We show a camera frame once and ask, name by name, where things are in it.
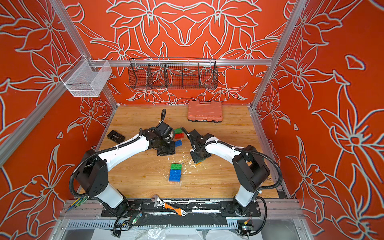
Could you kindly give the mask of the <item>blue lego brick back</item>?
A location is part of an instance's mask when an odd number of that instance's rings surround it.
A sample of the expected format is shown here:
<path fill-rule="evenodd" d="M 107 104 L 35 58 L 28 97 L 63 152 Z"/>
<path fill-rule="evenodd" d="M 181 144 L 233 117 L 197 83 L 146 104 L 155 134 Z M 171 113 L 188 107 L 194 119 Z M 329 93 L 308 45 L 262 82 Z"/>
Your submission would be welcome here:
<path fill-rule="evenodd" d="M 182 144 L 183 144 L 183 143 L 182 143 L 181 140 L 175 141 L 175 146 L 176 146 L 176 147 L 180 147 Z"/>

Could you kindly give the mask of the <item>blue lego brick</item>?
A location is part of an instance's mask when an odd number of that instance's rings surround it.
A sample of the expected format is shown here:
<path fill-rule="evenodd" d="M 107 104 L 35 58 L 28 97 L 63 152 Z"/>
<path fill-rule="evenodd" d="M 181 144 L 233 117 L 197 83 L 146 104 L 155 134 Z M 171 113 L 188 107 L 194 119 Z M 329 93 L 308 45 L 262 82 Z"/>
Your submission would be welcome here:
<path fill-rule="evenodd" d="M 170 182 L 180 182 L 181 181 L 181 175 L 170 175 L 169 181 Z"/>
<path fill-rule="evenodd" d="M 176 147 L 180 147 L 182 144 L 183 144 L 183 143 L 182 143 L 181 140 L 175 141 L 175 146 L 176 146 Z"/>
<path fill-rule="evenodd" d="M 170 175 L 171 176 L 181 176 L 181 170 L 171 169 Z"/>

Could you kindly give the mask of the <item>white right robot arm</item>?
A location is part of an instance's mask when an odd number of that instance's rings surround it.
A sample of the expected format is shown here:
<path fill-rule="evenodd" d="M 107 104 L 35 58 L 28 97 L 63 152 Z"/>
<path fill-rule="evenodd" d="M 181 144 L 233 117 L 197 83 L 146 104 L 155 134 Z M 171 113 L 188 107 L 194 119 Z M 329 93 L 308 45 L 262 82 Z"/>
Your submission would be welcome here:
<path fill-rule="evenodd" d="M 253 146 L 245 148 L 230 145 L 211 134 L 201 135 L 196 130 L 187 134 L 191 143 L 191 156 L 195 163 L 200 163 L 212 155 L 218 156 L 231 163 L 235 169 L 240 188 L 235 195 L 235 203 L 247 207 L 258 188 L 270 175 L 270 169 Z"/>

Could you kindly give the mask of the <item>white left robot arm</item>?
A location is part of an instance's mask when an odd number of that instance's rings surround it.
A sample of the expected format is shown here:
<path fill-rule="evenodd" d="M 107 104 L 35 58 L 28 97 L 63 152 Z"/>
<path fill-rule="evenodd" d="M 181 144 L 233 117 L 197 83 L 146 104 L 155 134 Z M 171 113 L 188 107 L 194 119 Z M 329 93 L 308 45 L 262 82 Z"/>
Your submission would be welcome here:
<path fill-rule="evenodd" d="M 150 128 L 140 131 L 133 138 L 109 149 L 94 152 L 81 160 L 69 180 L 69 190 L 74 197 L 90 197 L 116 210 L 123 207 L 125 197 L 109 182 L 109 172 L 129 158 L 154 149 L 158 156 L 176 153 L 175 131 Z"/>

